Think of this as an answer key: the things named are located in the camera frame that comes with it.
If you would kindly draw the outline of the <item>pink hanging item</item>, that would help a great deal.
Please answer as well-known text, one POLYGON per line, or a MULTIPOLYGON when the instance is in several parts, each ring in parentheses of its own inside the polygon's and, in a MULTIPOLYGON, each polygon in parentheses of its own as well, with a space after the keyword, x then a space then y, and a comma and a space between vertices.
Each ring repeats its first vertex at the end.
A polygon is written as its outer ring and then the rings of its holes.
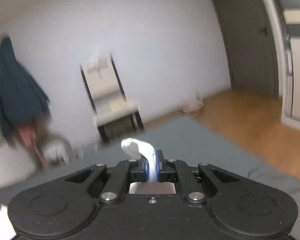
POLYGON ((18 128, 20 138, 26 148, 33 149, 44 169, 47 169, 47 163, 39 147, 37 146, 37 130, 35 124, 28 124, 18 128))

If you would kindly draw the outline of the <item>dark grey door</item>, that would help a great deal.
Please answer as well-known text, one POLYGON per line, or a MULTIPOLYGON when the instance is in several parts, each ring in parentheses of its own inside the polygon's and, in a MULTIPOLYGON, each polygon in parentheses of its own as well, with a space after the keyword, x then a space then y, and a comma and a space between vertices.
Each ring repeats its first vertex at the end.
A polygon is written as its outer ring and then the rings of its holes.
POLYGON ((263 0, 213 0, 225 44, 231 86, 277 98, 273 33, 263 0))

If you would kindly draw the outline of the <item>white t-shirt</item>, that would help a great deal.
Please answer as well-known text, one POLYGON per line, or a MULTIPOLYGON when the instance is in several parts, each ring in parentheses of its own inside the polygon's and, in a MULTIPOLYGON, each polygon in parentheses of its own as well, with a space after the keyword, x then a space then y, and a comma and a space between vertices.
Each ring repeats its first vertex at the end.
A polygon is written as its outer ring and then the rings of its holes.
POLYGON ((126 138, 121 141, 121 149, 132 159, 145 157, 148 162, 148 181, 158 181, 157 156, 151 144, 135 138, 126 138))

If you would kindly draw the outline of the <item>white chair with black frame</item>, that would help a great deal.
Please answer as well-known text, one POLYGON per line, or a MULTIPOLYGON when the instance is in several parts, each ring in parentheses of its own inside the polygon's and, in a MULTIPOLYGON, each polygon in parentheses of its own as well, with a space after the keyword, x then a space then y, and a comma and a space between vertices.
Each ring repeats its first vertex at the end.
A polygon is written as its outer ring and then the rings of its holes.
POLYGON ((106 127, 124 118, 129 119, 133 131, 143 131, 138 105, 128 101, 112 54, 93 55, 79 66, 101 141, 110 142, 106 127))

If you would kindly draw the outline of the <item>grey bed sheet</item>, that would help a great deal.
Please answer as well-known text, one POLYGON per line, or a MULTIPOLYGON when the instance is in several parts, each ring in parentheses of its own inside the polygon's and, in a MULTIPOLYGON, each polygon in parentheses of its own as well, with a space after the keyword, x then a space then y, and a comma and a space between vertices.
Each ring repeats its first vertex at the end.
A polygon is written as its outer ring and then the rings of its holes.
MULTIPOLYGON (((183 160, 189 166, 196 166, 202 162, 210 163, 286 192, 293 197, 299 208, 299 215, 291 234, 295 239, 300 239, 300 181, 295 177, 280 172, 261 158, 240 149, 187 117, 150 129, 138 134, 136 138, 162 150, 166 159, 183 160)), ((38 173, 24 182, 1 188, 0 206, 7 205, 12 197, 25 189, 72 174, 96 163, 105 163, 113 167, 127 158, 121 150, 121 143, 117 141, 106 148, 74 159, 69 165, 38 173)))

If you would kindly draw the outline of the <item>white bag on floor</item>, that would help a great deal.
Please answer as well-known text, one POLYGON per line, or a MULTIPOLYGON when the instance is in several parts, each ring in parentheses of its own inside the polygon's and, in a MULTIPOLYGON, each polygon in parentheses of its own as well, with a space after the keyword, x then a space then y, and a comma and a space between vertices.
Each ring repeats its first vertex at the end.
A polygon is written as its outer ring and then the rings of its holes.
POLYGON ((196 96, 194 98, 182 104, 180 111, 184 114, 189 114, 201 110, 203 107, 203 98, 198 92, 196 92, 196 96))

